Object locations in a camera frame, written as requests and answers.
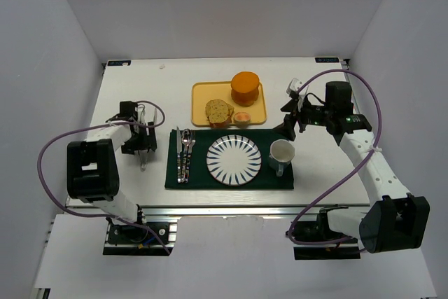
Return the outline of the silver metal tongs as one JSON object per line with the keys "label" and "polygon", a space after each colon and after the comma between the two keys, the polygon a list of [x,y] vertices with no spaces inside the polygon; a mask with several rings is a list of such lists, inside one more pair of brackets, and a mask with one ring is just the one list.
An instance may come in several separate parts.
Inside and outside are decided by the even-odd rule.
{"label": "silver metal tongs", "polygon": [[[139,104],[139,123],[146,125],[145,115],[146,107],[143,104]],[[148,145],[146,141],[147,129],[143,127],[139,130],[139,150],[138,156],[140,160],[140,170],[144,172],[148,164]]]}

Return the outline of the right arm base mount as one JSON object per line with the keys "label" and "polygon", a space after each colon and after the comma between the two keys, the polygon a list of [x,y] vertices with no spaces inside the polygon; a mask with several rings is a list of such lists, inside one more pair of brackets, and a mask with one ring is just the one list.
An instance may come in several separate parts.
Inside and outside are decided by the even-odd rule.
{"label": "right arm base mount", "polygon": [[347,209],[344,206],[324,207],[313,221],[298,221],[292,229],[291,237],[302,242],[293,248],[295,260],[358,260],[361,250],[356,238],[345,239],[328,225],[328,213]]}

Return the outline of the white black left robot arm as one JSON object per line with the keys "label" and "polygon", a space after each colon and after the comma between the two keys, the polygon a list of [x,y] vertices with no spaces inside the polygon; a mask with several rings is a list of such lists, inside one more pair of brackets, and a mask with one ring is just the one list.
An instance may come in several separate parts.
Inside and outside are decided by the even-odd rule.
{"label": "white black left robot arm", "polygon": [[143,223],[141,207],[120,189],[116,152],[135,155],[144,171],[148,155],[157,149],[155,124],[146,122],[144,101],[124,101],[119,112],[83,141],[67,146],[67,191],[69,197],[91,204],[107,214],[113,224]]}

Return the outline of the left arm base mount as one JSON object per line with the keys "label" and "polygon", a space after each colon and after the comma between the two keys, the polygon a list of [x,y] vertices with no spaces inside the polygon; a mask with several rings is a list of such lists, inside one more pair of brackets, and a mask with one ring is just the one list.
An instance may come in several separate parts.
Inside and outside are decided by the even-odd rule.
{"label": "left arm base mount", "polygon": [[[163,242],[169,252],[174,248],[177,223],[163,219],[148,220],[148,226]],[[141,228],[108,220],[102,251],[104,256],[168,256],[169,253],[156,236]]]}

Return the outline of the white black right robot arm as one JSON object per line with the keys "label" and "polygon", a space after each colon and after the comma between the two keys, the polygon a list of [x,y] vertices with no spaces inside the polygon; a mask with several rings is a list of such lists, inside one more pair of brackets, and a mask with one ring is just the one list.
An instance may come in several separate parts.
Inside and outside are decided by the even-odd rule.
{"label": "white black right robot arm", "polygon": [[295,127],[300,132],[308,125],[324,127],[353,164],[370,208],[363,213],[341,205],[324,207],[310,225],[293,222],[288,236],[301,245],[357,239],[370,253],[418,249],[430,212],[427,199],[411,194],[374,145],[367,118],[354,112],[350,84],[331,81],[325,88],[325,99],[313,105],[308,88],[294,78],[286,91],[290,101],[281,108],[286,115],[275,131],[294,140]]}

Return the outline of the bread slice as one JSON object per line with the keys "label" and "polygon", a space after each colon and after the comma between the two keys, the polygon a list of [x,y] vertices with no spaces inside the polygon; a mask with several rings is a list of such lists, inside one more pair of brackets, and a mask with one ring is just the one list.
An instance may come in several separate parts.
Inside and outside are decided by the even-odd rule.
{"label": "bread slice", "polygon": [[214,128],[219,128],[219,127],[225,127],[227,124],[230,123],[230,121],[231,121],[231,116],[232,116],[232,114],[233,114],[233,108],[232,108],[230,105],[227,105],[227,106],[228,106],[228,109],[229,109],[227,120],[226,120],[225,122],[223,122],[223,123],[210,123],[210,122],[209,122],[210,126],[212,126],[212,127],[214,127]]}
{"label": "bread slice", "polygon": [[210,123],[223,123],[228,119],[228,105],[221,99],[213,99],[206,104],[206,116]]}

